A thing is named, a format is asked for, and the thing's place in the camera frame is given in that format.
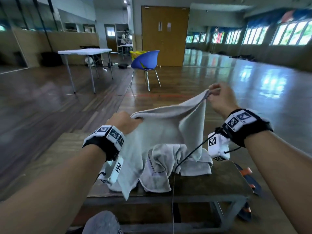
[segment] door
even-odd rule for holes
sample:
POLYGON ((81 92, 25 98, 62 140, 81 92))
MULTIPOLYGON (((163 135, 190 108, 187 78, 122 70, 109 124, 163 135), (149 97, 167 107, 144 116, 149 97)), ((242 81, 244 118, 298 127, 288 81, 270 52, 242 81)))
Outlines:
POLYGON ((107 48, 110 48, 112 50, 112 52, 118 52, 115 25, 105 24, 104 27, 105 27, 107 48))
POLYGON ((158 65, 182 66, 189 8, 142 7, 142 46, 160 50, 158 65))

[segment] white folding table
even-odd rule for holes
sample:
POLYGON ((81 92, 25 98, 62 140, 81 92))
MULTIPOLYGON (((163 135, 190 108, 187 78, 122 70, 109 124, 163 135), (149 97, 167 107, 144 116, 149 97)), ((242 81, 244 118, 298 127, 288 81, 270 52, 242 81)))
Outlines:
MULTIPOLYGON (((68 70, 69 78, 71 80, 71 84, 72 84, 74 93, 76 93, 76 89, 75 89, 75 85, 74 85, 73 79, 71 77, 71 70, 69 69, 67 55, 75 55, 76 54, 76 55, 89 55, 89 56, 92 56, 94 65, 96 67, 96 62, 94 60, 94 55, 101 54, 101 58, 102 58, 102 53, 107 52, 108 59, 110 61, 110 52, 111 51, 112 50, 110 48, 86 48, 86 49, 79 49, 79 50, 58 51, 58 54, 64 56, 64 60, 65 60, 65 63, 66 63, 66 67, 67 67, 67 70, 68 70)), ((90 64, 88 64, 88 66, 89 66, 89 69, 90 69, 90 75, 91 75, 93 92, 96 93, 96 89, 94 87, 94 81, 93 81, 92 68, 91 68, 90 64)), ((112 79, 113 79, 113 71, 112 71, 112 66, 111 65, 110 65, 110 69, 111 69, 111 74, 112 74, 112 79)))
POLYGON ((123 58, 123 47, 131 47, 131 48, 133 48, 133 44, 127 43, 127 44, 120 45, 120 47, 121 47, 122 58, 123 58))

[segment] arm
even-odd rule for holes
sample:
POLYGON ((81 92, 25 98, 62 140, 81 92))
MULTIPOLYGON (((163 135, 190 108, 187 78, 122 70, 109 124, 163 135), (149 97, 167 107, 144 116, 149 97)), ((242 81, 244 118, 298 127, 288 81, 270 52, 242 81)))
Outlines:
MULTIPOLYGON (((127 134, 141 122, 121 112, 107 125, 127 134)), ((98 146, 87 145, 76 157, 15 193, 0 204, 1 233, 65 233, 105 160, 106 154, 98 146)))
MULTIPOLYGON (((209 87, 209 101, 224 119, 238 109, 232 89, 225 83, 209 87)), ((312 158, 271 131, 252 134, 245 146, 276 200, 298 233, 312 229, 312 158)))

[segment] white tabletop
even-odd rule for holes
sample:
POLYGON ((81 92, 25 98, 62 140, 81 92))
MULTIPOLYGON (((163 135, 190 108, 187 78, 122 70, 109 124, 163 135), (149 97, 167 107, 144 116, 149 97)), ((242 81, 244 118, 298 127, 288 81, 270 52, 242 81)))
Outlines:
POLYGON ((127 43, 127 44, 120 45, 120 47, 133 47, 133 44, 127 43))
POLYGON ((110 48, 86 48, 86 49, 78 49, 78 50, 66 50, 66 51, 58 51, 58 54, 62 55, 96 55, 104 52, 111 52, 110 48))

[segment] white towel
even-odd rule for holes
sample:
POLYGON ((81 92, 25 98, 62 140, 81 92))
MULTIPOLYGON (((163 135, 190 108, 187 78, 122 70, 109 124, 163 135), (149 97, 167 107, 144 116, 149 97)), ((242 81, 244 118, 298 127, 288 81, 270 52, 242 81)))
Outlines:
MULTIPOLYGON (((143 122, 126 135, 119 154, 124 163, 117 182, 108 185, 109 188, 121 191, 126 200, 139 180, 146 191, 170 191, 168 177, 176 162, 202 143, 207 95, 208 90, 205 90, 179 105, 132 114, 131 118, 141 117, 143 122)), ((211 165, 208 152, 200 147, 178 167, 177 173, 184 176, 210 174, 211 165)))

